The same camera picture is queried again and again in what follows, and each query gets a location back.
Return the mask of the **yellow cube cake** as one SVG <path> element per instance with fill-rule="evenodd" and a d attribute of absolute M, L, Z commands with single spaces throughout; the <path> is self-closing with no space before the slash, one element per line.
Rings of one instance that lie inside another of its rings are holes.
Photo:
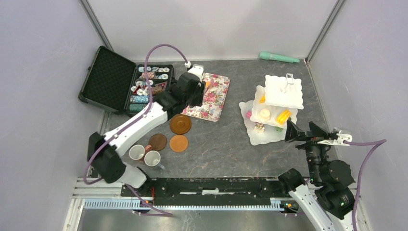
<path fill-rule="evenodd" d="M 280 125 L 283 125 L 286 123 L 286 121 L 290 118 L 291 112 L 289 110 L 284 110 L 282 111 L 278 117 L 276 118 L 276 122 Z"/>

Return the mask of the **white three-tier cake stand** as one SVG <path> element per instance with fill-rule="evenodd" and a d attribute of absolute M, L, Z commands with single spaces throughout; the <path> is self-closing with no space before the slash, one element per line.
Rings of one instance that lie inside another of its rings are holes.
<path fill-rule="evenodd" d="M 258 103 L 263 95 L 266 101 Z M 301 79 L 295 78 L 292 73 L 287 73 L 284 77 L 265 75 L 265 85 L 256 87 L 255 98 L 239 103 L 250 144 L 256 146 L 284 140 L 286 123 L 280 125 L 276 122 L 276 118 L 282 111 L 289 110 L 292 113 L 290 118 L 296 123 L 298 111 L 304 109 L 303 103 Z M 271 119 L 268 121 L 258 118 L 258 113 L 264 108 L 271 111 Z M 245 117 L 248 110 L 252 111 L 250 119 Z M 264 124 L 265 131 L 255 132 L 255 123 Z M 283 131 L 277 132 L 275 127 L 283 128 Z"/>

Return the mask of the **cream dome cake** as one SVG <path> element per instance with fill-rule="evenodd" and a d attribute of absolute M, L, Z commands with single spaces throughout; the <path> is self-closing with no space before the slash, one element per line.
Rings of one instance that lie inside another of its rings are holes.
<path fill-rule="evenodd" d="M 268 121 L 271 119 L 271 111 L 267 108 L 262 109 L 258 113 L 258 118 L 262 121 Z"/>

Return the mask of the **white decorated cake slice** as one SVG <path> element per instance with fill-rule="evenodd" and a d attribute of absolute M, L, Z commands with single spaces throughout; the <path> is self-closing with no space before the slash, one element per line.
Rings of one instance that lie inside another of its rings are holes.
<path fill-rule="evenodd" d="M 254 131 L 258 133 L 263 133 L 265 131 L 264 124 L 262 123 L 255 123 Z"/>

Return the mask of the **yellow wedge cake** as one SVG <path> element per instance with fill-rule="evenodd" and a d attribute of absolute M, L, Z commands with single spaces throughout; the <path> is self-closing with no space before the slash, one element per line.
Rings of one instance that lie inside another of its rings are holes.
<path fill-rule="evenodd" d="M 263 96 L 259 99 L 258 103 L 264 103 L 265 101 L 266 101 L 266 98 L 265 98 L 265 95 L 263 95 Z"/>

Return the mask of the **pink cake with cherry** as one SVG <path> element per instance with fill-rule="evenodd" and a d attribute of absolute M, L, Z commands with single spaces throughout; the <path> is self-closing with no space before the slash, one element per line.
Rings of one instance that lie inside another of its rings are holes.
<path fill-rule="evenodd" d="M 251 110 L 248 110 L 248 111 L 246 112 L 246 114 L 245 114 L 245 117 L 248 118 L 248 119 L 250 119 L 251 116 L 252 116 L 252 111 L 251 111 Z"/>

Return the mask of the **large brown saucer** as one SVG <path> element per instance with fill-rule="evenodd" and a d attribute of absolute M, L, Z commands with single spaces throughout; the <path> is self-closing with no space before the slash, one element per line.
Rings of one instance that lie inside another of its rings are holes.
<path fill-rule="evenodd" d="M 191 129 L 191 125 L 191 119 L 182 114 L 175 115 L 169 124 L 171 131 L 178 135 L 187 133 Z"/>

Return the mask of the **orange-brown saucer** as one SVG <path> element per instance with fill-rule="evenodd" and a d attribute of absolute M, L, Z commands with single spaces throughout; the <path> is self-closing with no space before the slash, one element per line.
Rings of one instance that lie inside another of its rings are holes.
<path fill-rule="evenodd" d="M 183 152 L 188 147 L 188 139 L 184 135 L 175 135 L 170 139 L 169 146 L 174 152 Z"/>

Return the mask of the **white cup grey handle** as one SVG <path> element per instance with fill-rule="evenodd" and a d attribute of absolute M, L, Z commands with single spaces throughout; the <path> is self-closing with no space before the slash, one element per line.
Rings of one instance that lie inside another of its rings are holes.
<path fill-rule="evenodd" d="M 149 151 L 144 157 L 144 162 L 149 167 L 162 170 L 166 169 L 166 167 L 161 163 L 161 155 L 158 151 Z"/>

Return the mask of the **white cup pink handle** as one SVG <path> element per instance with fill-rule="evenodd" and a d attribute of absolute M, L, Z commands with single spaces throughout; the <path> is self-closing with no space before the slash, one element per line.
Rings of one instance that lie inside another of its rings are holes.
<path fill-rule="evenodd" d="M 129 149 L 128 155 L 132 160 L 143 161 L 145 155 L 151 150 L 151 145 L 144 147 L 143 145 L 136 144 Z"/>

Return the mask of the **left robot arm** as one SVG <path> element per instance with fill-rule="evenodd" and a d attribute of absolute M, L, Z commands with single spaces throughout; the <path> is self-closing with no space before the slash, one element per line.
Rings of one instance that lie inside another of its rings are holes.
<path fill-rule="evenodd" d="M 188 106 L 202 105 L 205 89 L 203 78 L 203 72 L 192 68 L 169 89 L 155 95 L 151 104 L 121 126 L 105 134 L 91 134 L 87 166 L 97 171 L 100 180 L 128 184 L 139 196 L 146 196 L 151 191 L 147 174 L 125 164 L 122 157 L 136 141 L 155 127 L 180 114 Z"/>

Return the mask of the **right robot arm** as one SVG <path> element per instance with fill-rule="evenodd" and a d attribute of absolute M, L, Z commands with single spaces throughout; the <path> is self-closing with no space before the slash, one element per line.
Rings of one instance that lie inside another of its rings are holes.
<path fill-rule="evenodd" d="M 279 175 L 278 191 L 291 196 L 317 231 L 356 231 L 352 214 L 355 196 L 349 186 L 355 182 L 350 165 L 342 160 L 328 160 L 333 146 L 346 146 L 352 136 L 334 128 L 329 132 L 313 122 L 301 130 L 291 119 L 286 121 L 285 142 L 299 142 L 304 150 L 309 181 L 294 168 Z"/>

